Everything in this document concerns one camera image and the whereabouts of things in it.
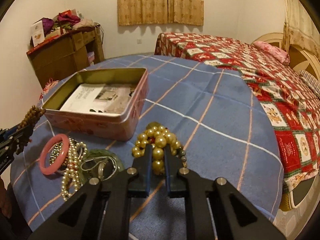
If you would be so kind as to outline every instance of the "beige curtain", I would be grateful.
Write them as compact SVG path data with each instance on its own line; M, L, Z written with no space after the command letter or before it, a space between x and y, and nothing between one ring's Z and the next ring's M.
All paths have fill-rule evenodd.
M204 0L168 0L168 21L203 26Z
M168 0L118 0L118 24L166 24Z
M320 60L320 35L306 9L299 0L284 0L284 4L284 50L289 52L290 45L297 45Z

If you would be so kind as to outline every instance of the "quilt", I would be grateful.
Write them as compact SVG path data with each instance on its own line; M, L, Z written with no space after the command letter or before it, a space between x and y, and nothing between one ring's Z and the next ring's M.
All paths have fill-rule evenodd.
M156 55L238 70L274 128L284 166L283 193L319 172L320 100L290 67L241 41L194 33L161 33Z

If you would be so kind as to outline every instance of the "open tin box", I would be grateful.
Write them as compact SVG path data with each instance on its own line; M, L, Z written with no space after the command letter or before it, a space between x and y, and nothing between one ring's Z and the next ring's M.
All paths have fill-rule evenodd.
M61 111L67 99L81 84L121 84L134 87L124 111L118 114ZM119 141L129 140L137 126L148 92L148 71L145 68L109 68L80 71L72 75L44 103L45 116L52 126Z

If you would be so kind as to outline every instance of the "white wall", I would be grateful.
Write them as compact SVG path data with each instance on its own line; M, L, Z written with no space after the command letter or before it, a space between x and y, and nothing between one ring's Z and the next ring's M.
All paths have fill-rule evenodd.
M241 0L236 38L251 43L272 32L283 32L283 0Z
M30 26L65 10L63 0L15 0L0 22L0 128L21 122L42 91L26 52ZM9 182L9 170L1 176Z
M194 32L235 37L237 30L237 0L205 0L204 26L180 24L121 26L117 25L117 0L67 0L69 8L76 8L84 17L101 24L105 30L103 43L106 58L154 51L161 32Z

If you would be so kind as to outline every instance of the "striped pillow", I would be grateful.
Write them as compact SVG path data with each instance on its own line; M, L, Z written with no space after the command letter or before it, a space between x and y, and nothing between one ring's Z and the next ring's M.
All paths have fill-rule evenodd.
M311 90L316 94L320 99L320 83L319 81L311 75L308 71L300 70L299 71L302 80L311 88Z

